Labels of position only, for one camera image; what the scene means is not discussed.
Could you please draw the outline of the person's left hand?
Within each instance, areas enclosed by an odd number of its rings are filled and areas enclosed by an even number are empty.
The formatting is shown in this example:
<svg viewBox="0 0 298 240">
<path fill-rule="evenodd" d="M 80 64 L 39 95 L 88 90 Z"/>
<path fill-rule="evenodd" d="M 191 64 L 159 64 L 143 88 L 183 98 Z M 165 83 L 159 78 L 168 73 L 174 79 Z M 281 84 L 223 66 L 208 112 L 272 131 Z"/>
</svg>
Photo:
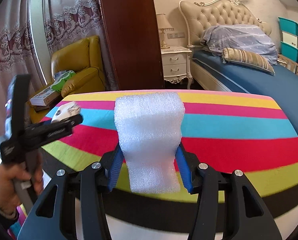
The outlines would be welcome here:
<svg viewBox="0 0 298 240">
<path fill-rule="evenodd" d="M 14 218 L 16 208 L 22 204 L 13 184 L 13 180 L 34 180 L 34 190 L 37 195 L 43 191 L 43 170 L 41 154 L 37 156 L 37 168 L 32 176 L 23 164 L 0 163 L 0 213 L 7 218 Z"/>
</svg>

